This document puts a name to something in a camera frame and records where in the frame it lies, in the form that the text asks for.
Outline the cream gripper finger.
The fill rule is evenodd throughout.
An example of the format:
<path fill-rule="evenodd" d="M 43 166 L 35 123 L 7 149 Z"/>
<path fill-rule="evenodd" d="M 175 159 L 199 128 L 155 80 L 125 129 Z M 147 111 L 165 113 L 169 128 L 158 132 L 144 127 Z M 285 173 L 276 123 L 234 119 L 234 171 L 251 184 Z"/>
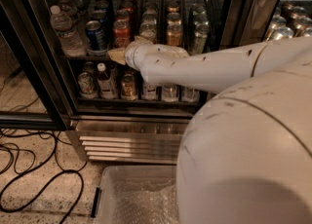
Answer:
<path fill-rule="evenodd" d="M 151 41 L 149 41 L 146 38 L 141 37 L 141 36 L 135 36 L 135 42 L 137 44 L 141 44 L 141 45 L 153 45 L 153 42 L 151 42 Z"/>

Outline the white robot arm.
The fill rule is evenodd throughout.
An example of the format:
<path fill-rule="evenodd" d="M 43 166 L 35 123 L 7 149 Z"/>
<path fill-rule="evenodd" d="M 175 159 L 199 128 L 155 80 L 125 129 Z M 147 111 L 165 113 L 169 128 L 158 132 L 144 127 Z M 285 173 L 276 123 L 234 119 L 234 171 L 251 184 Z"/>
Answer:
<path fill-rule="evenodd" d="M 180 143 L 181 224 L 312 224 L 312 38 L 196 56 L 136 38 L 108 55 L 148 83 L 214 93 Z"/>

